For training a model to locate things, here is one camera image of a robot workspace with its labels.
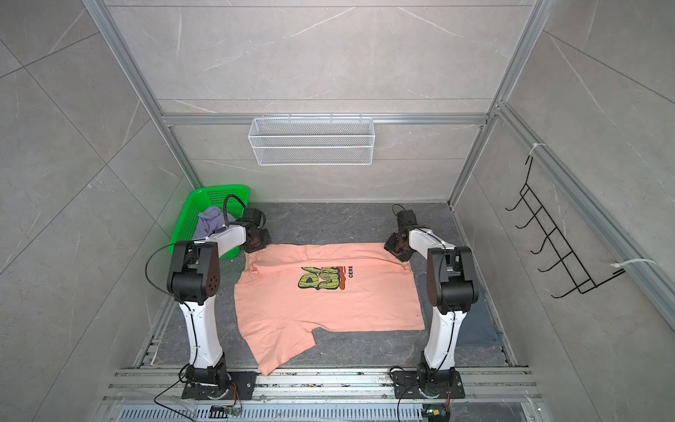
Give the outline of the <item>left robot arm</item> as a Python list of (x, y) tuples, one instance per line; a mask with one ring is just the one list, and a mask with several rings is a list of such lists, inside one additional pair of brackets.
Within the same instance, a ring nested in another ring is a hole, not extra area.
[(248, 400), (252, 398), (257, 374), (230, 372), (216, 326), (216, 295), (221, 285), (220, 257), (242, 246), (259, 251), (271, 242), (268, 230), (255, 223), (232, 223), (228, 228), (199, 240), (173, 245), (167, 291), (182, 311), (190, 357), (182, 376), (183, 399)]

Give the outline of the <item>pink graphic t-shirt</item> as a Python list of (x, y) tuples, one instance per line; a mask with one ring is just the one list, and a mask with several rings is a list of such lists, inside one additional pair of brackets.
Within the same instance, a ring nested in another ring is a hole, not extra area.
[(317, 328), (425, 328), (411, 265), (377, 243), (273, 244), (249, 253), (234, 298), (239, 332), (264, 375), (315, 346)]

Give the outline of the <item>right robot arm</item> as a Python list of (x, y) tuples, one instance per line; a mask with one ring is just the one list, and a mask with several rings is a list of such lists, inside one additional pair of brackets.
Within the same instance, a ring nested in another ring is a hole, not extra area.
[(397, 399), (462, 399), (462, 378), (455, 368), (455, 350), (462, 323), (478, 301), (473, 252), (445, 242), (429, 228), (402, 227), (385, 243), (402, 262), (414, 253), (426, 259), (426, 291), (432, 306), (429, 339), (413, 371), (392, 367), (388, 375)]

